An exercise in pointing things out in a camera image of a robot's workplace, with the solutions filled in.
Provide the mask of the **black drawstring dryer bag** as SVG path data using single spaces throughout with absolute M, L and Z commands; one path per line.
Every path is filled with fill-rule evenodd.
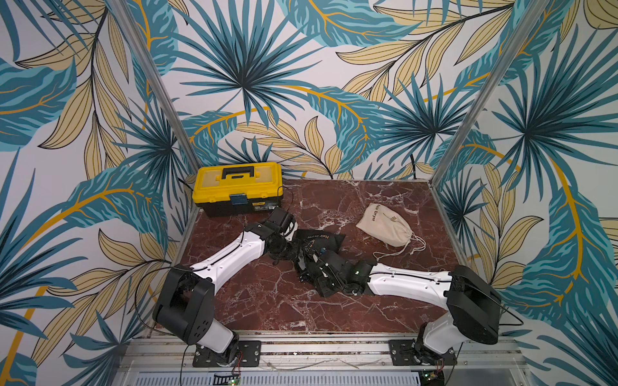
M 344 234 L 324 230 L 300 229 L 295 233 L 295 261 L 309 259 L 317 262 L 327 251 L 339 252 L 345 239 Z

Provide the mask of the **beige drawstring dryer bag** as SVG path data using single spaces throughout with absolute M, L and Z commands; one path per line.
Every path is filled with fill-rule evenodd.
M 423 252 L 426 249 L 426 241 L 415 234 L 408 222 L 397 212 L 383 204 L 371 203 L 365 209 L 363 217 L 356 224 L 356 227 L 387 246 L 398 248 L 395 253 L 374 252 L 373 257 L 378 262 L 384 257 L 403 254 L 413 242 L 418 243 L 418 246 L 409 251 L 410 255 Z

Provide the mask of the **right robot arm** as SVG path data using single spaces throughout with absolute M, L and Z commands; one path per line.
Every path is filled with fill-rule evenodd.
M 404 363 L 454 364 L 455 345 L 494 345 L 499 339 L 501 296 L 464 265 L 450 272 L 421 272 L 375 261 L 351 262 L 331 250 L 301 252 L 293 262 L 300 281 L 311 283 L 325 298 L 337 293 L 395 296 L 443 309 L 444 315 L 424 323 L 416 339 L 398 350 Z

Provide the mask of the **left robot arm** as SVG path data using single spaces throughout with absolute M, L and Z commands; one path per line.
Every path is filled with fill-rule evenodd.
M 238 350 L 238 334 L 215 320 L 214 298 L 228 280 L 263 255 L 285 258 L 297 228 L 293 215 L 277 207 L 206 260 L 172 267 L 154 307 L 154 321 L 185 344 L 207 348 L 230 362 Z

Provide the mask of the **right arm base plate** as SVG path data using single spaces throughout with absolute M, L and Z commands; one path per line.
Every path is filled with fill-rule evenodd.
M 393 339 L 388 341 L 389 355 L 394 366 L 444 366 L 457 363 L 455 351 L 451 348 L 445 354 L 436 354 L 415 339 Z

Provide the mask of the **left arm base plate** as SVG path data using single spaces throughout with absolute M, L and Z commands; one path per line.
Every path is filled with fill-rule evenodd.
M 262 354 L 262 342 L 251 340 L 233 340 L 222 353 L 214 352 L 206 346 L 197 345 L 192 361 L 194 368 L 229 368 L 240 365 L 241 368 L 257 368 Z

